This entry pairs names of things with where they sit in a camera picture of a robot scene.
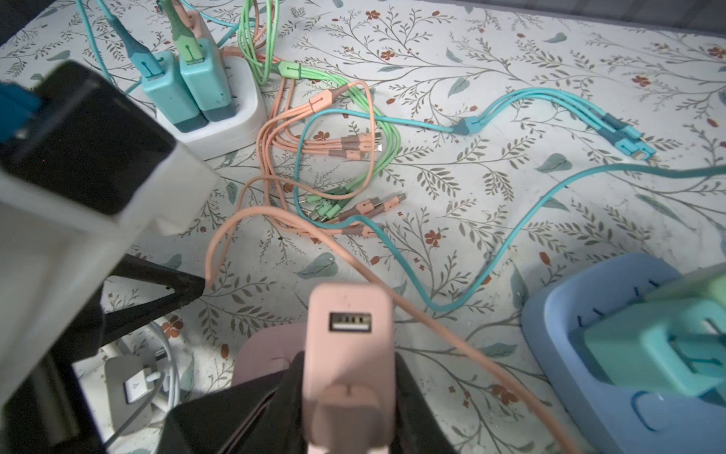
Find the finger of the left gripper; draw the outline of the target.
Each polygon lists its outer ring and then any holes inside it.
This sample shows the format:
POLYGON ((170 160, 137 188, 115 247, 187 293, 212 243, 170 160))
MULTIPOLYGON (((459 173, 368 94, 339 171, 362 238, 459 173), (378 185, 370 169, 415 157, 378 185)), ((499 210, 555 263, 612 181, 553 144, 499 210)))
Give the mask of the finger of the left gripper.
POLYGON ((105 328, 101 341, 116 341, 202 296, 205 280, 168 264, 125 255, 101 287, 105 328))

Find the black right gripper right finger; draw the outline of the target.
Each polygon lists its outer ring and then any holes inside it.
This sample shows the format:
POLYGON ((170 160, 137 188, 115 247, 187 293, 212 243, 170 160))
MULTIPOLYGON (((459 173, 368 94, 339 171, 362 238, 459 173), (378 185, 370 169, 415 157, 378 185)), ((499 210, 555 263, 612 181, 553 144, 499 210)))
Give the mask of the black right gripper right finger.
POLYGON ((453 453, 406 361, 395 354, 395 431, 391 453, 453 453))

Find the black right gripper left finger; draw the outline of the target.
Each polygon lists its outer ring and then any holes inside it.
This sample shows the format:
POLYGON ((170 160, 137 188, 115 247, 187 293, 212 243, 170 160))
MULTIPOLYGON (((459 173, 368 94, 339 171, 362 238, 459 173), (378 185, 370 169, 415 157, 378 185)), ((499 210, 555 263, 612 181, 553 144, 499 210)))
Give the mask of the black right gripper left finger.
POLYGON ((289 369, 181 404, 159 453, 304 453, 304 354, 289 369))

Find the pink power strip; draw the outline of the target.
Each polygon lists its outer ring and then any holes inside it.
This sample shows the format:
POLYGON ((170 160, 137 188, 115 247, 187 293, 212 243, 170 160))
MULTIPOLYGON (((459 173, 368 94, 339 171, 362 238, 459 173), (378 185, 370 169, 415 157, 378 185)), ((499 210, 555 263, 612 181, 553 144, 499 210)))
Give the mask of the pink power strip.
POLYGON ((236 357, 232 386, 289 369, 293 359, 305 349, 305 323, 259 331, 245 342, 236 357))

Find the pink USB charger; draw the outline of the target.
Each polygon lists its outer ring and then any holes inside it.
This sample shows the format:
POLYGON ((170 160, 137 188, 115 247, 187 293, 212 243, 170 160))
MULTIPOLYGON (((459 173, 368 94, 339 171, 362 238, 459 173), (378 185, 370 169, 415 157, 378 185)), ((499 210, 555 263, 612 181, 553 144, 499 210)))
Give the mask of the pink USB charger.
POLYGON ((387 448, 395 428, 393 303, 373 284, 310 295, 302 377, 304 438, 326 453, 387 448))

